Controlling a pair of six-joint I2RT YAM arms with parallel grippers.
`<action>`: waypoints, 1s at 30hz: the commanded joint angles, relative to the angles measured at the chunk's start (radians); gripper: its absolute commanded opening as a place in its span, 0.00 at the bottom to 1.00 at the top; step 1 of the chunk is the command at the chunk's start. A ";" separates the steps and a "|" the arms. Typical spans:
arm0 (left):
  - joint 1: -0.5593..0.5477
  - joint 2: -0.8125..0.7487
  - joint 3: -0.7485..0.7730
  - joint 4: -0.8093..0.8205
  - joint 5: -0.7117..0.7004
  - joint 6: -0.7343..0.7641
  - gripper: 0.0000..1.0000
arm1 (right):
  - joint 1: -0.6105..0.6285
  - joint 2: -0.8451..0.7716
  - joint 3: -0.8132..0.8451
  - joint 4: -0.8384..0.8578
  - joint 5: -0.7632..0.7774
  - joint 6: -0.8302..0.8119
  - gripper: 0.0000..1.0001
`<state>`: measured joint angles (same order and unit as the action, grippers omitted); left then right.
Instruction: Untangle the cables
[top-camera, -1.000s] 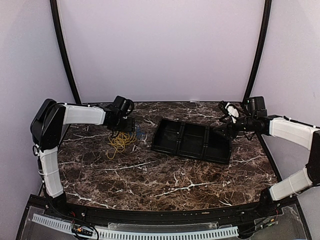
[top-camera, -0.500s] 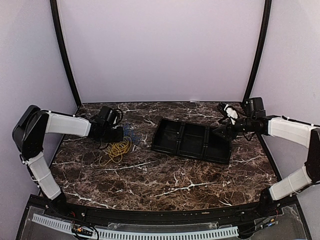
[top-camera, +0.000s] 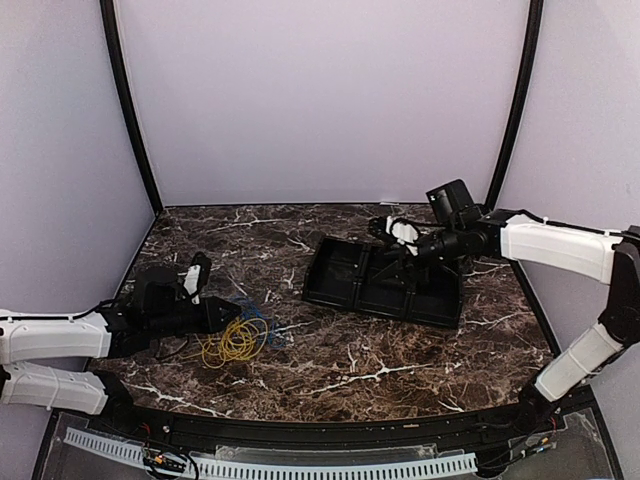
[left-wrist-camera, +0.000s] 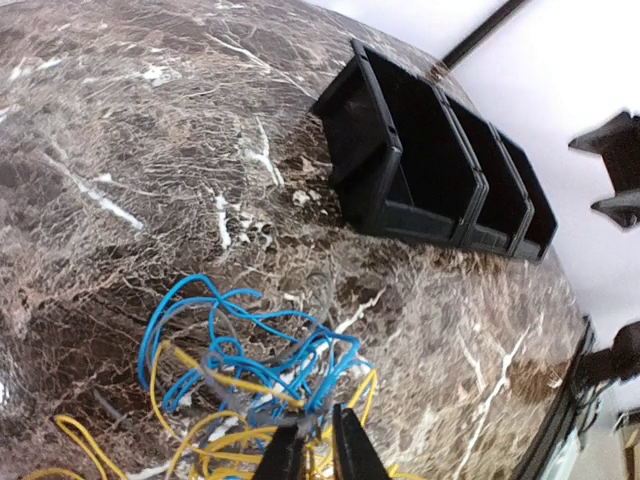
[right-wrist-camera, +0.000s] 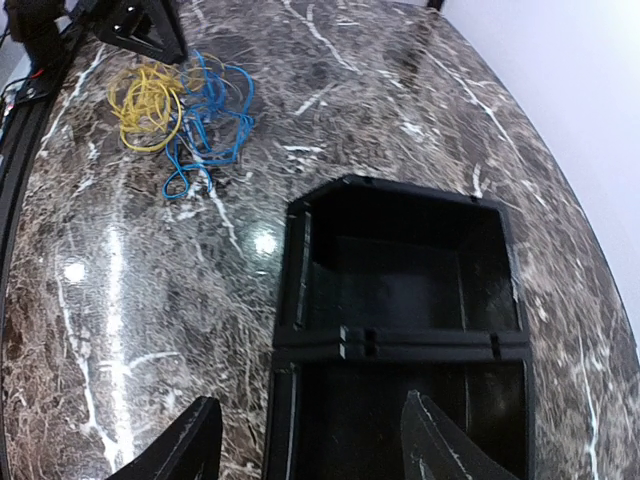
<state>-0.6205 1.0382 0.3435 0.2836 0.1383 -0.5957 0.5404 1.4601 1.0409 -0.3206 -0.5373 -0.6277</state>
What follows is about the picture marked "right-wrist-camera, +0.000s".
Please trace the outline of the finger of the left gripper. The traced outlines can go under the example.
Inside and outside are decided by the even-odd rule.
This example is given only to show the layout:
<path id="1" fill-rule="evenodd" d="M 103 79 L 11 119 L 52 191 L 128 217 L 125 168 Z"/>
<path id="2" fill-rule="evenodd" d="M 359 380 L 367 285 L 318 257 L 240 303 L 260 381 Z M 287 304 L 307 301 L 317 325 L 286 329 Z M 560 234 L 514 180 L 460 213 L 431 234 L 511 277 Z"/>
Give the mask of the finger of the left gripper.
<path id="1" fill-rule="evenodd" d="M 105 13 L 94 24 L 94 34 L 102 42 L 164 64 L 186 59 L 176 1 L 111 1 Z"/>

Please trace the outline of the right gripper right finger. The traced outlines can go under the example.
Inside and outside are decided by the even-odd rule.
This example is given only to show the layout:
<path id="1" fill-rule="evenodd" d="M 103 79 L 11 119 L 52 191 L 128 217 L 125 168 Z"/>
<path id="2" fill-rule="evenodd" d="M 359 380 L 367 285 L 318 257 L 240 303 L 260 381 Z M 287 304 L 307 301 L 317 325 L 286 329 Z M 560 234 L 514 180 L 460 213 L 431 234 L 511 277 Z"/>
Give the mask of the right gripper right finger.
<path id="1" fill-rule="evenodd" d="M 512 479 L 428 396 L 407 393 L 401 413 L 401 445 L 406 479 Z"/>

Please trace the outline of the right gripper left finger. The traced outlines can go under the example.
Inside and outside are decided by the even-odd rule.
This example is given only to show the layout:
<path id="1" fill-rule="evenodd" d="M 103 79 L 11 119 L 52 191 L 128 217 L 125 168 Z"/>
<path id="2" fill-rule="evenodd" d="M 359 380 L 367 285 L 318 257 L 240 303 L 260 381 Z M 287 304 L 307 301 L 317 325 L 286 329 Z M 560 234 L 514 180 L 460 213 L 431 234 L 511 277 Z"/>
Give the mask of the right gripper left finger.
<path id="1" fill-rule="evenodd" d="M 213 479 L 219 475 L 222 412 L 200 396 L 140 455 L 108 480 Z"/>

